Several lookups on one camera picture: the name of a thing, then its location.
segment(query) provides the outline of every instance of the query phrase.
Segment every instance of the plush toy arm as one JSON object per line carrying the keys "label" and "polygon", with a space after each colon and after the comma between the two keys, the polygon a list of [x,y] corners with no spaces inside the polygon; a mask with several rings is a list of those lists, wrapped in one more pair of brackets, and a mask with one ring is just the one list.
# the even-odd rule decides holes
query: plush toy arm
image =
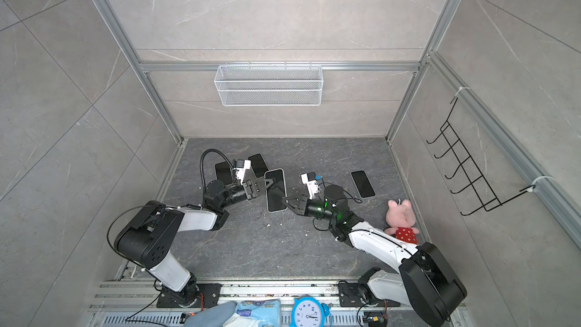
{"label": "plush toy arm", "polygon": [[396,231],[397,231],[397,228],[387,228],[387,229],[385,229],[385,233],[388,234],[388,235],[394,235],[396,233]]}

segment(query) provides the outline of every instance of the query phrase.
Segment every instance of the stuffed pig toy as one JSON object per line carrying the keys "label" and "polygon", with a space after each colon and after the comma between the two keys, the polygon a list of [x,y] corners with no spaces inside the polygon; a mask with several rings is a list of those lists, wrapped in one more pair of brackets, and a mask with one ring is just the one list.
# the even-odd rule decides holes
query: stuffed pig toy
{"label": "stuffed pig toy", "polygon": [[389,200],[388,207],[385,221],[387,221],[390,228],[385,229],[385,233],[395,236],[396,239],[406,243],[417,244],[418,239],[416,239],[415,235],[419,233],[419,229],[412,227],[415,224],[415,215],[411,209],[410,200],[404,200],[402,204]]}

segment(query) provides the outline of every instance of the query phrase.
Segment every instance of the black phone screen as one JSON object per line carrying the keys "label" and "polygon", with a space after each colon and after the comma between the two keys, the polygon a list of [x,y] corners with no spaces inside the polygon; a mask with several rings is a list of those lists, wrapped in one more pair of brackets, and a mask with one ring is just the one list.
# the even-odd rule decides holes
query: black phone screen
{"label": "black phone screen", "polygon": [[251,167],[256,178],[264,177],[264,174],[268,172],[268,167],[264,162],[262,154],[254,154],[248,157],[248,160],[251,162]]}
{"label": "black phone screen", "polygon": [[365,171],[351,172],[351,177],[353,177],[353,182],[355,182],[362,199],[375,196],[375,191],[373,190]]}
{"label": "black phone screen", "polygon": [[228,162],[216,163],[214,164],[214,169],[216,171],[216,179],[221,180],[225,186],[234,183]]}
{"label": "black phone screen", "polygon": [[287,196],[285,187],[285,174],[282,170],[268,171],[265,178],[272,178],[274,184],[266,189],[266,205],[268,212],[276,212],[287,209],[287,205],[282,202],[282,198]]}

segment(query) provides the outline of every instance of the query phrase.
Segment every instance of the white mesh basket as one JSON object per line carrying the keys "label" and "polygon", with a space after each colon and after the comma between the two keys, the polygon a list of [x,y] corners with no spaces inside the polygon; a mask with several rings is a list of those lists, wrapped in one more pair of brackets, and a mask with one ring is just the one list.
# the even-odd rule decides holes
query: white mesh basket
{"label": "white mesh basket", "polygon": [[310,64],[222,65],[214,83],[224,106],[320,105],[323,70]]}

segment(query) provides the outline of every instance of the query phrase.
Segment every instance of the red polka dot dress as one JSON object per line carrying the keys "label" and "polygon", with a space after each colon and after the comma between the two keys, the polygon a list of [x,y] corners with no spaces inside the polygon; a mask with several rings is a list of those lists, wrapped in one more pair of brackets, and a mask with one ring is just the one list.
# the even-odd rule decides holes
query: red polka dot dress
{"label": "red polka dot dress", "polygon": [[396,239],[406,243],[418,244],[418,239],[415,238],[414,231],[410,228],[397,228],[395,236]]}

